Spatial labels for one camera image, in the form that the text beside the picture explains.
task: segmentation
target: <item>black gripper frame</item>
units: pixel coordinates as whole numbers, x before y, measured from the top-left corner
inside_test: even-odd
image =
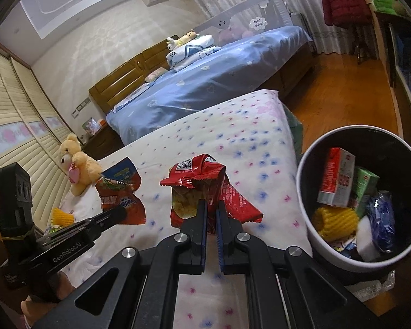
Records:
[[[216,214],[221,271],[245,274],[250,329],[375,329],[382,323],[304,250],[266,246],[227,217]]]
[[[0,233],[8,254],[3,278],[11,290],[28,285],[33,301],[58,303],[58,271],[121,222],[126,210],[117,206],[37,239],[32,206],[29,174],[17,162],[0,168]]]
[[[205,269],[207,204],[178,234],[156,247],[127,247],[95,272],[33,329],[172,329],[180,274]]]

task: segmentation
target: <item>teddy bear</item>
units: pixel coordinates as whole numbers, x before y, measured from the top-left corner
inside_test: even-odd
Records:
[[[91,183],[100,178],[102,167],[86,153],[82,152],[75,134],[69,134],[59,146],[61,167],[68,174],[71,193],[79,196]]]
[[[167,42],[166,42],[167,48],[169,48],[170,51],[173,51],[179,46],[185,45],[187,42],[194,40],[198,36],[199,35],[196,34],[195,31],[191,30],[189,33],[186,33],[184,36],[182,36],[179,39],[173,39],[171,37],[167,37]]]

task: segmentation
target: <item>bed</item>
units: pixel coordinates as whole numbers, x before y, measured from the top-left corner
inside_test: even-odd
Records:
[[[309,40],[300,27],[285,26],[227,44],[179,72],[169,71],[121,110],[110,112],[157,66],[167,67],[162,41],[102,79],[90,94],[127,145],[185,115],[258,88],[277,90],[283,99],[313,66]]]
[[[78,286],[127,246],[145,249],[177,233],[170,226],[172,193],[159,182],[175,163],[210,154],[226,165],[232,185],[264,213],[260,224],[244,230],[268,245],[285,249],[298,245],[311,254],[295,186],[297,170],[293,136],[286,111],[275,91],[260,90],[187,115],[139,138],[100,161],[104,169],[130,157],[142,177],[137,196],[142,200],[145,225],[115,225],[95,246],[64,268]],[[80,221],[101,211],[97,191],[69,193],[61,204]],[[206,272],[180,276],[174,328],[248,329],[244,278],[219,272],[216,239],[208,236]]]

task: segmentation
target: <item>metal screw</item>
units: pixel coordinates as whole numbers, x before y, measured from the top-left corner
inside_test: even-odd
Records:
[[[180,233],[176,234],[173,238],[175,239],[176,242],[183,243],[189,237],[186,234],[183,234],[182,232],[180,232]]]
[[[298,257],[298,256],[300,256],[301,254],[302,254],[302,250],[301,250],[301,248],[299,248],[298,246],[291,246],[289,249],[288,249],[288,252],[289,252],[289,254],[291,255],[291,256],[295,256],[295,257]]]
[[[236,238],[239,241],[248,241],[251,238],[251,236],[250,234],[247,234],[246,232],[240,232],[236,235]]]
[[[123,249],[121,255],[126,258],[131,258],[135,256],[135,250],[132,247],[127,247]]]

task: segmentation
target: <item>red snack bag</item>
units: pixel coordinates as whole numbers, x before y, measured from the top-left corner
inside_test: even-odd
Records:
[[[102,199],[102,210],[107,211],[114,206],[122,205],[126,209],[123,225],[146,223],[144,205],[134,192],[140,187],[141,177],[129,158],[102,172],[102,178],[96,183],[96,189]]]
[[[225,166],[207,154],[179,162],[169,171],[160,185],[172,187],[170,222],[181,227],[184,219],[196,215],[199,199],[208,201],[208,232],[215,233],[216,207],[225,202],[229,216],[244,222],[261,222],[263,214],[237,192],[229,183]]]

